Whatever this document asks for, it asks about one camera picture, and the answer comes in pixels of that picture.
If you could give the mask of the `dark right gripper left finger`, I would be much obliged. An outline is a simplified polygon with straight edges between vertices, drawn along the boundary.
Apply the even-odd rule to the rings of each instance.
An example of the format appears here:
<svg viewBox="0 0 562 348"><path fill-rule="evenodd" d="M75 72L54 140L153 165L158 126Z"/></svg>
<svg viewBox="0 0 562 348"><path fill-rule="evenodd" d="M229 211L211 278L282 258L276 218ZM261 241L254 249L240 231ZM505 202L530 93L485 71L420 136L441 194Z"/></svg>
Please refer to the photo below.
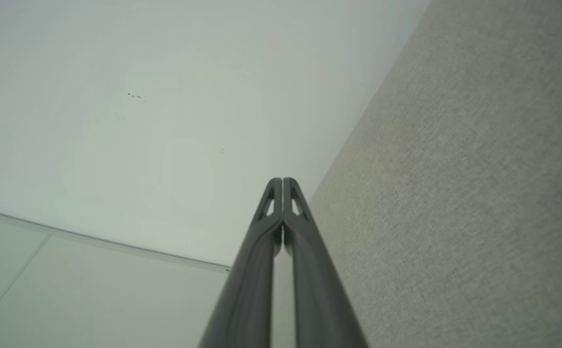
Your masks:
<svg viewBox="0 0 562 348"><path fill-rule="evenodd" d="M206 326L202 348L268 348L274 258L281 248L282 180L267 184Z"/></svg>

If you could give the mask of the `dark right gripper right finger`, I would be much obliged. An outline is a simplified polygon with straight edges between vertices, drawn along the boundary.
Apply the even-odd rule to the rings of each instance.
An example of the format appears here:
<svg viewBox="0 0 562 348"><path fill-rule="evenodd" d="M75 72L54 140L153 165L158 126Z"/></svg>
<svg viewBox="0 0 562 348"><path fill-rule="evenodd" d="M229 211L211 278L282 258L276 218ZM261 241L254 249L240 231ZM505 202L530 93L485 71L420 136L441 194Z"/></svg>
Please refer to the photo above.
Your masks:
<svg viewBox="0 0 562 348"><path fill-rule="evenodd" d="M293 259L298 348L366 348L349 297L298 182L283 179L284 247Z"/></svg>

